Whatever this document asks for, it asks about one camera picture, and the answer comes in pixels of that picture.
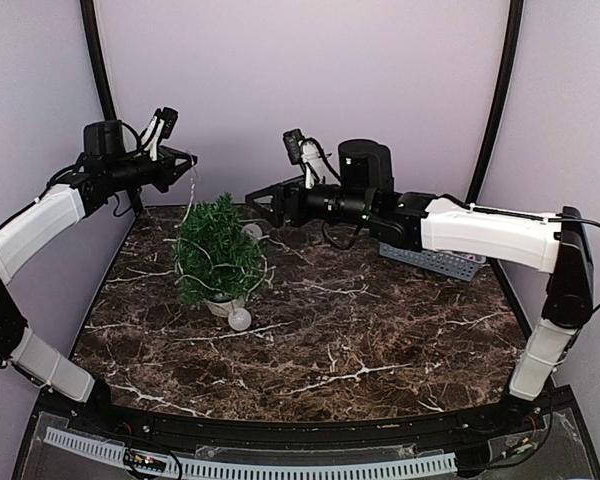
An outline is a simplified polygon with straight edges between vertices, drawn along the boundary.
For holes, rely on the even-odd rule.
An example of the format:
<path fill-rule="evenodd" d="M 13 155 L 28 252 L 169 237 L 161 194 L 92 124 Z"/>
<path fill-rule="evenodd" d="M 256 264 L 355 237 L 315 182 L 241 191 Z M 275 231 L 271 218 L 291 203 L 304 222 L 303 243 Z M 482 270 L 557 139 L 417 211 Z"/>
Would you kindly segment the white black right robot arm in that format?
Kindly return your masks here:
<path fill-rule="evenodd" d="M 510 377 L 510 396 L 490 413 L 497 432 L 514 432 L 529 416 L 527 402 L 540 395 L 600 309 L 585 231 L 590 220 L 573 207 L 528 213 L 465 203 L 449 194 L 399 193 L 389 147 L 371 139 L 340 143 L 337 168 L 319 142 L 298 130 L 285 133 L 283 143 L 302 175 L 245 197 L 275 227 L 300 227 L 312 220 L 348 224 L 398 249 L 474 254 L 548 274 L 546 300 Z"/>

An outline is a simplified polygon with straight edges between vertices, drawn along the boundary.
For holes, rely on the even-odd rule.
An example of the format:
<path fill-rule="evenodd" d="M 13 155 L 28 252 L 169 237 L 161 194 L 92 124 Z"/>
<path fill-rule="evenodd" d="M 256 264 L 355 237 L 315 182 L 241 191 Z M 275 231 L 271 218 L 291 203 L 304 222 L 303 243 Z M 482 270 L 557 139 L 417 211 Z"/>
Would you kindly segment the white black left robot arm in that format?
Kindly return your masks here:
<path fill-rule="evenodd" d="M 123 191 L 151 185 L 161 193 L 193 165 L 195 156 L 164 145 L 177 122 L 175 110 L 155 111 L 127 150 L 120 120 L 92 123 L 83 130 L 76 162 L 47 182 L 42 194 L 0 225 L 0 368 L 14 366 L 41 387 L 84 404 L 81 417 L 100 436 L 121 427 L 120 412 L 98 396 L 107 387 L 40 339 L 7 289 L 19 270 L 47 244 Z"/>

